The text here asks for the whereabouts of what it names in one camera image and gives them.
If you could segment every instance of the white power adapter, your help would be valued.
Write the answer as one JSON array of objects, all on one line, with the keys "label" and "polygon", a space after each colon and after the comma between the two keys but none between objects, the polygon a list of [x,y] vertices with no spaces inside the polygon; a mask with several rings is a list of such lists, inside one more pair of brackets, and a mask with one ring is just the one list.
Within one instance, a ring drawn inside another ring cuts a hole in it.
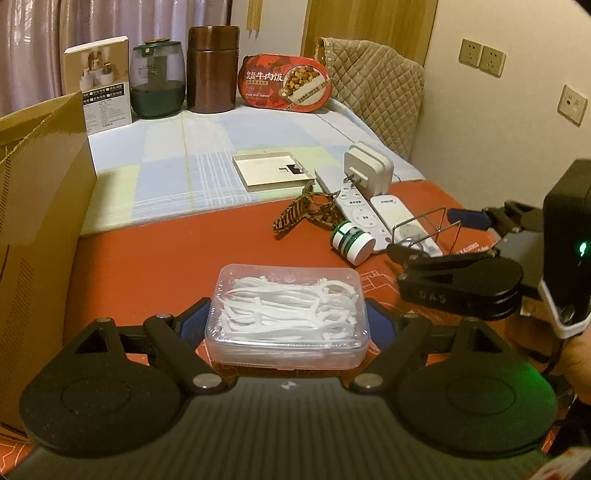
[{"label": "white power adapter", "polygon": [[393,163],[363,143],[354,143],[345,152],[345,175],[367,200],[388,193],[393,174]]}]

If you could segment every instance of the remote control button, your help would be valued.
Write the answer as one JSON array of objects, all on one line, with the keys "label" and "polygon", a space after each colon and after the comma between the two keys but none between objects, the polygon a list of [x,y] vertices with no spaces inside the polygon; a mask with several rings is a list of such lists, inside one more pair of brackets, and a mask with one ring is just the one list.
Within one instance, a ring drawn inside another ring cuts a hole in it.
[{"label": "remote control button", "polygon": [[378,224],[378,219],[367,208],[353,210],[353,221],[364,228],[373,228]]}]

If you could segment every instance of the wooden door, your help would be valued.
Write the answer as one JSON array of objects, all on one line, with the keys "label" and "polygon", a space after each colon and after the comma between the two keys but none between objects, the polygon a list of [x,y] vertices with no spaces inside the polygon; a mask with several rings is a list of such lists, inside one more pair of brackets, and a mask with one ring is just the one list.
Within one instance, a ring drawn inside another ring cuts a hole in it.
[{"label": "wooden door", "polygon": [[301,53],[314,57],[319,37],[371,40],[423,65],[437,0],[308,0]]}]

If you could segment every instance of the white wall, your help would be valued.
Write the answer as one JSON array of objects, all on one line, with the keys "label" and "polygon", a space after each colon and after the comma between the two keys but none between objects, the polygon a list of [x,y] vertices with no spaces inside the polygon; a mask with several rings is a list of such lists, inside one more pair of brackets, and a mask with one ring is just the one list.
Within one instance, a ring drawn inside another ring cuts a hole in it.
[{"label": "white wall", "polygon": [[263,0],[261,30],[246,30],[248,0],[234,0],[232,25],[240,27],[240,64],[245,55],[278,53],[299,56],[307,0]]},{"label": "white wall", "polygon": [[[501,78],[458,63],[463,38],[507,54]],[[572,0],[439,0],[411,161],[467,207],[541,206],[570,163],[591,158],[557,113],[567,83],[591,100],[591,18]]]}]

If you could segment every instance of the white remote control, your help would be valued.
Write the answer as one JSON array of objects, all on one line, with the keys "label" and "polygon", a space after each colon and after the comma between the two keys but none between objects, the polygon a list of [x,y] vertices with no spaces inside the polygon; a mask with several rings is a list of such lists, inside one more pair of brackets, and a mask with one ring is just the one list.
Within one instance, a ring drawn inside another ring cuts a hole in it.
[{"label": "white remote control", "polygon": [[[414,215],[406,208],[406,205],[394,195],[377,195],[371,199],[371,205],[388,227],[390,233],[395,226],[410,220]],[[418,220],[408,222],[394,232],[394,242],[399,244],[404,240],[418,240],[427,235],[427,232]],[[420,244],[413,245],[415,249],[422,249],[429,257],[440,257],[443,254],[433,238],[427,238]]]},{"label": "white remote control", "polygon": [[345,180],[343,168],[336,165],[322,165],[316,168],[316,180],[326,193],[340,190],[336,204],[347,220],[375,238],[374,253],[386,250],[391,242],[391,231],[382,223],[367,200],[349,180]]}]

